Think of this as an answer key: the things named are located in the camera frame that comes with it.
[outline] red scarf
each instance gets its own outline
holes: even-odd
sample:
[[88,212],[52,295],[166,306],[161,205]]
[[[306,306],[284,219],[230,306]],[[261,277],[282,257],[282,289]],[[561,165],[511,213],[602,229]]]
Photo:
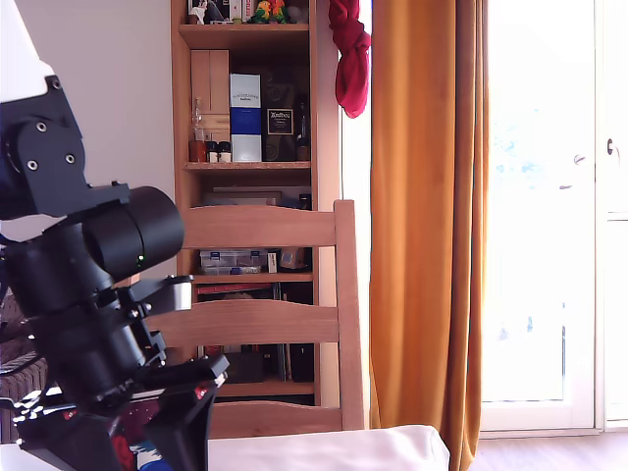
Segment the red scarf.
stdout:
[[336,99],[349,118],[366,108],[371,36],[358,21],[359,0],[330,0],[330,28],[341,53],[336,72]]

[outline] white wall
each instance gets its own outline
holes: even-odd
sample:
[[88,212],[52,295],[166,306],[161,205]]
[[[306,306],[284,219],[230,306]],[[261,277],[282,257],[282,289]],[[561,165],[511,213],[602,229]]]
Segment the white wall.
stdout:
[[[85,175],[174,195],[169,0],[17,0],[39,53],[62,85],[83,135]],[[24,239],[46,218],[4,223]],[[174,261],[149,271],[175,273]]]

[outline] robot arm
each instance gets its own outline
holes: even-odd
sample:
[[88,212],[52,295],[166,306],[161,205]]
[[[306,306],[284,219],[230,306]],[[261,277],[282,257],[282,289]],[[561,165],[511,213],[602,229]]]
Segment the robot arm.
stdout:
[[210,411],[229,363],[165,366],[165,342],[145,324],[189,309],[191,279],[115,288],[179,252],[179,211],[156,188],[86,182],[61,82],[39,60],[13,0],[2,0],[0,23],[0,221],[65,217],[25,242],[0,238],[0,293],[11,288],[49,371],[43,392],[0,399],[0,408],[19,415],[26,451],[61,469],[109,471],[121,468],[107,424],[130,403],[155,399],[146,437],[176,471],[204,471]]

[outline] clear plastic storage box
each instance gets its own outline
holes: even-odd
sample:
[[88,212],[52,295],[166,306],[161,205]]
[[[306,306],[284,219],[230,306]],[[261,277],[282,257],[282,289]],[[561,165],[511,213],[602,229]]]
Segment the clear plastic storage box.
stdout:
[[202,267],[203,275],[211,275],[214,277],[220,275],[250,275],[253,273],[262,273],[262,267]]
[[217,267],[265,267],[267,265],[268,250],[266,249],[200,251],[200,266],[203,271]]

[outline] white tablecloth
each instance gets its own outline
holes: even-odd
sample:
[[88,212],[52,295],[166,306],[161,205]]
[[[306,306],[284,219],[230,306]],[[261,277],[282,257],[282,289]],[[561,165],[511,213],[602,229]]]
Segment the white tablecloth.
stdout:
[[[439,434],[421,425],[209,443],[210,471],[446,471],[448,462],[449,452]],[[17,445],[2,445],[0,469],[56,468]]]

